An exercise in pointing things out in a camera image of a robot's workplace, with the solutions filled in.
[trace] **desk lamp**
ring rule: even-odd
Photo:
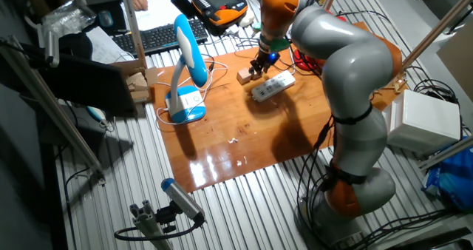
[[[195,41],[191,26],[183,14],[174,21],[174,34],[176,35],[182,55],[177,61],[171,80],[171,91],[166,95],[166,106],[171,119],[176,124],[186,124],[197,121],[205,115],[205,104],[200,91],[194,86],[177,88],[180,74],[187,66],[192,81],[203,87],[207,82],[207,67],[200,55],[199,47]]]

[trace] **paper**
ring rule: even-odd
[[[173,24],[176,17],[181,14],[171,0],[147,0],[148,10],[135,11],[138,29],[140,31],[150,30],[167,24]],[[125,16],[126,29],[130,30],[125,5],[121,3]]]
[[[111,64],[118,61],[132,61],[134,58],[125,53],[102,28],[96,27],[87,32],[92,42],[92,60],[103,64]]]

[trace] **power strip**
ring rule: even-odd
[[[296,79],[290,74],[290,72],[285,70],[267,80],[265,83],[253,88],[251,94],[253,94],[254,100],[263,102],[282,90],[292,86],[295,81]]]

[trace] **black keyboard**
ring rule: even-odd
[[[197,43],[207,41],[207,32],[204,24],[200,20],[189,20],[192,32],[194,32]],[[162,27],[154,28],[147,31],[140,31],[141,40],[143,41],[143,48],[145,54],[151,55],[161,53],[167,50],[174,50],[179,48],[176,36],[174,35],[174,25],[168,24]],[[116,36],[113,41],[124,51],[137,56],[135,46],[133,45],[132,35]]]

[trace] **glossy wooden tabletop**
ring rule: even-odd
[[[203,119],[177,126],[159,123],[174,179],[187,192],[307,154],[330,117],[321,81],[311,72],[294,74],[292,87],[262,103],[252,99],[253,87],[280,72],[271,67],[266,77],[240,85],[237,72],[250,66],[257,51],[253,48],[215,57],[228,65],[228,71],[215,71]],[[292,64],[289,52],[280,54],[276,66],[287,68],[281,61]],[[171,83],[173,70],[159,69],[164,71],[159,82]],[[188,76],[185,69],[180,81]],[[155,110],[166,107],[164,97],[169,90],[162,84],[152,87]],[[382,92],[373,100],[380,109],[395,98],[392,91]],[[160,117],[170,121],[162,110]]]

